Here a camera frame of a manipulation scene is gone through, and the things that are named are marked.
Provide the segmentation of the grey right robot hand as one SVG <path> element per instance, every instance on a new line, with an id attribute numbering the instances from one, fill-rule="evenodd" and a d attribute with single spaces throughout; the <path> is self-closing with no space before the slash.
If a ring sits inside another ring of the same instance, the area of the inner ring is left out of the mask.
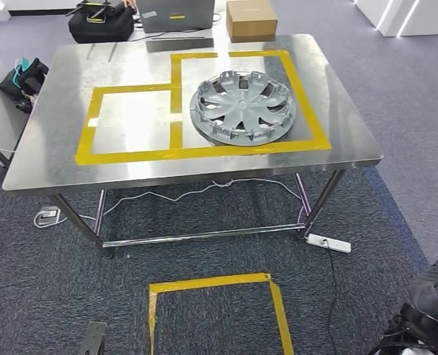
<path id="1" fill-rule="evenodd" d="M 408 288 L 400 314 L 414 336 L 438 346 L 438 265 L 420 274 Z"/>

